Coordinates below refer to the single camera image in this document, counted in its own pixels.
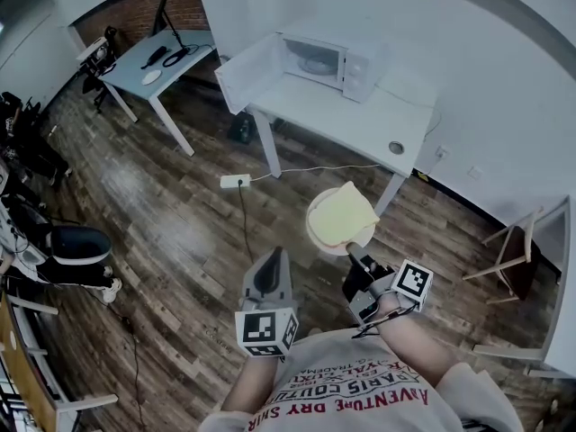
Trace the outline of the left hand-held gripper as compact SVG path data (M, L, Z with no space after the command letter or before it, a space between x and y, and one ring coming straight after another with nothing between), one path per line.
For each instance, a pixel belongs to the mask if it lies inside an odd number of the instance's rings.
M299 328L287 251L275 247L244 275L244 296L235 313L239 348L250 357L287 356Z

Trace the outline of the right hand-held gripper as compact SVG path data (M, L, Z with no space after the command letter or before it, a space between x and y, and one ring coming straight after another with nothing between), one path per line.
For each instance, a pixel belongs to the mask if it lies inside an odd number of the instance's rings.
M433 282L433 272L409 260L400 269L380 265L355 242L346 245L353 261L342 292L347 307L357 324L366 327L375 321L380 311L380 299L386 294L395 295L400 304L399 314L421 312Z

